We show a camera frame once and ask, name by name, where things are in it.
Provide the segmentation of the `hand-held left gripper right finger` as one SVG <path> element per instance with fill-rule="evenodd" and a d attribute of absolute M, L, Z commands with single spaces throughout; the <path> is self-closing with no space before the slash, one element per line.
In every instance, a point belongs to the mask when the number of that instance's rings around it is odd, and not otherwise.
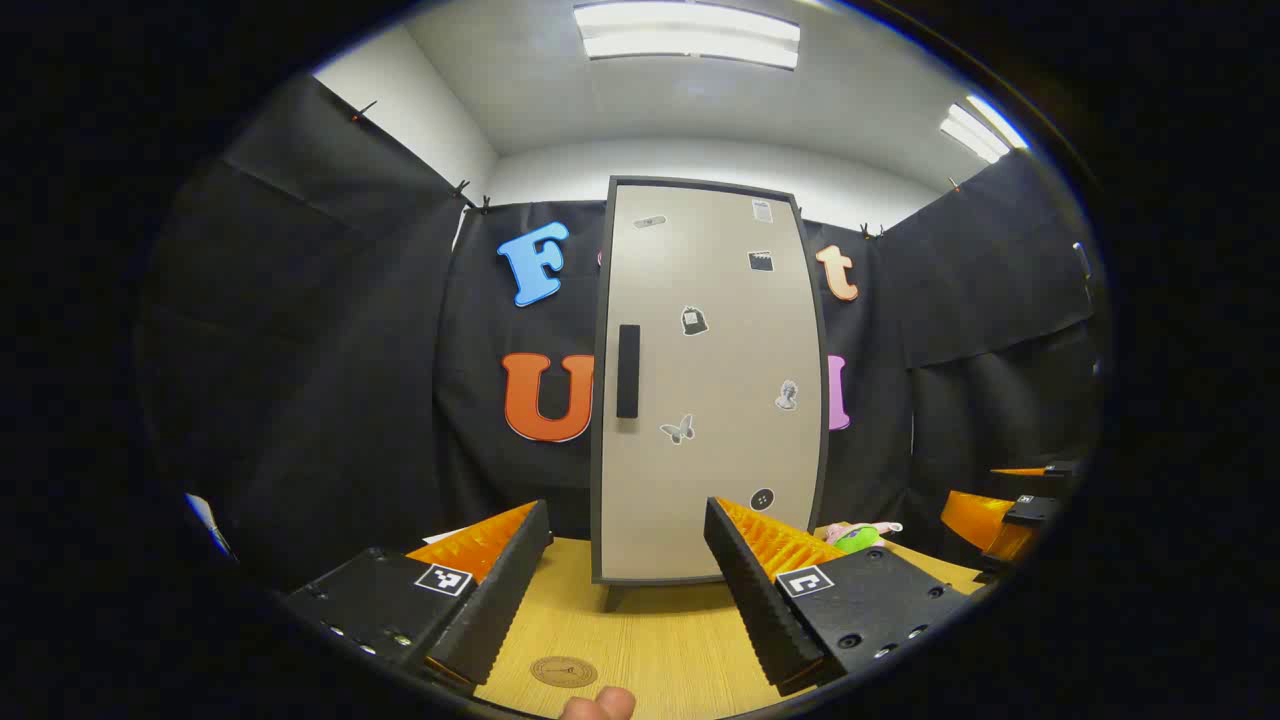
<path fill-rule="evenodd" d="M 845 553 L 724 498 L 708 498 L 704 539 L 781 694 L 867 682 L 977 602 L 886 546 Z"/>

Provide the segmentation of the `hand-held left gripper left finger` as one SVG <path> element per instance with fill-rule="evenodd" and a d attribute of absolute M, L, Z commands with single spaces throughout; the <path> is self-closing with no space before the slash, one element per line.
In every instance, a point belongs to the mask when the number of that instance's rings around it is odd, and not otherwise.
<path fill-rule="evenodd" d="M 283 603 L 381 666 L 474 691 L 488 683 L 552 541 L 536 500 L 408 553 L 366 548 Z"/>

